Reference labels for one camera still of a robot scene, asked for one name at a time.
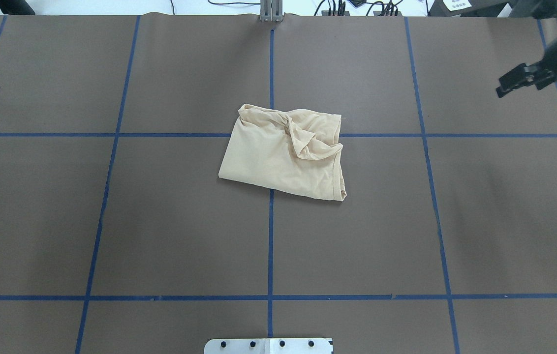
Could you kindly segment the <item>cream long-sleeve graphic shirt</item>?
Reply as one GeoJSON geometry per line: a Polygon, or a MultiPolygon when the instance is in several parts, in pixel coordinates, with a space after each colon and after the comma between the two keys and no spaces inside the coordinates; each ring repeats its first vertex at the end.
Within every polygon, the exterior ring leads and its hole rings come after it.
{"type": "Polygon", "coordinates": [[[342,116],[308,109],[279,111],[244,104],[238,109],[221,179],[319,200],[342,202],[342,116]]]}

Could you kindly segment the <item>brown black box device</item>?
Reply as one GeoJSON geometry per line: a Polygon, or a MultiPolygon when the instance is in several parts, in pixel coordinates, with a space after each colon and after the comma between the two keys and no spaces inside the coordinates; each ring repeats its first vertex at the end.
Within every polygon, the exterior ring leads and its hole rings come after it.
{"type": "Polygon", "coordinates": [[[509,0],[433,0],[431,17],[497,17],[509,0]]]}

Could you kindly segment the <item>aluminium frame post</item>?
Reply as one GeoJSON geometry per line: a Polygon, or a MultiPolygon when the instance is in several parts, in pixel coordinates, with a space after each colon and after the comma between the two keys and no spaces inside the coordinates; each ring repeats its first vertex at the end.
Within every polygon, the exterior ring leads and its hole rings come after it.
{"type": "Polygon", "coordinates": [[[283,0],[260,0],[260,22],[283,22],[283,0]]]}

